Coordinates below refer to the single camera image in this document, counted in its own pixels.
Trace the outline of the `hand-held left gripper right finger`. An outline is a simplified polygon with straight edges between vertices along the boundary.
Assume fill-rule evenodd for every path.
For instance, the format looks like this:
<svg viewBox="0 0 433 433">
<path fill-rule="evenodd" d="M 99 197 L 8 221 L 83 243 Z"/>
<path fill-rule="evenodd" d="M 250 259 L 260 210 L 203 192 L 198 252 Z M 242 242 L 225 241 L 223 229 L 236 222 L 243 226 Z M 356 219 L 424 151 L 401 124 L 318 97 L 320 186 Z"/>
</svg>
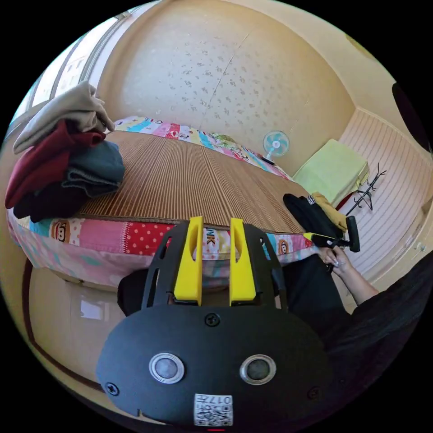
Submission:
<svg viewBox="0 0 433 433">
<path fill-rule="evenodd" d="M 252 303 L 256 297 L 247 237 L 242 219 L 230 221 L 230 306 Z"/>
</svg>

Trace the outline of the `person's right hand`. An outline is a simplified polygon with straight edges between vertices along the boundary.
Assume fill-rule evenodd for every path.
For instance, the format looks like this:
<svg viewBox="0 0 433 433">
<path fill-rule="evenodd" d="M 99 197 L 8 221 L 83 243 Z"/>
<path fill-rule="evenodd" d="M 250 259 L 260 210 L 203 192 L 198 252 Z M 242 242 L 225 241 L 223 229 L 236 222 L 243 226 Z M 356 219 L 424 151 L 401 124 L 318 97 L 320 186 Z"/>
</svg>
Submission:
<svg viewBox="0 0 433 433">
<path fill-rule="evenodd" d="M 347 276 L 354 270 L 344 250 L 335 246 L 332 248 L 319 248 L 319 257 L 326 265 L 332 265 L 333 272 L 339 277 Z"/>
</svg>

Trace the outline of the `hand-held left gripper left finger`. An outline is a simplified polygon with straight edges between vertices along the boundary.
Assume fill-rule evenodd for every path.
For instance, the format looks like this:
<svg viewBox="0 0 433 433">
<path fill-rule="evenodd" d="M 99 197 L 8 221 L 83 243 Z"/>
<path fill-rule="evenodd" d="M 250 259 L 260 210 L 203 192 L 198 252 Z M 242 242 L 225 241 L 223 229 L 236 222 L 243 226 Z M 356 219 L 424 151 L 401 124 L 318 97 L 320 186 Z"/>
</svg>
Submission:
<svg viewBox="0 0 433 433">
<path fill-rule="evenodd" d="M 179 303 L 202 305 L 203 217 L 189 220 L 177 278 L 174 298 Z"/>
</svg>

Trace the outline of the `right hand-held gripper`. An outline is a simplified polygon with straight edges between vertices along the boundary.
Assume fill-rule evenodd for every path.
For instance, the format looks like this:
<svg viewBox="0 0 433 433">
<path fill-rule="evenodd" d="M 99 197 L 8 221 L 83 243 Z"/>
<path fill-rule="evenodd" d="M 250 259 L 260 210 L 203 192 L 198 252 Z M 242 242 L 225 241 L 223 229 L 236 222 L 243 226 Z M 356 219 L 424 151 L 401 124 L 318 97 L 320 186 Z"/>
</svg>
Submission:
<svg viewBox="0 0 433 433">
<path fill-rule="evenodd" d="M 306 239 L 312 240 L 312 243 L 318 248 L 340 248 L 350 247 L 350 241 L 343 238 L 334 238 L 332 236 L 321 235 L 313 232 L 304 232 Z"/>
</svg>

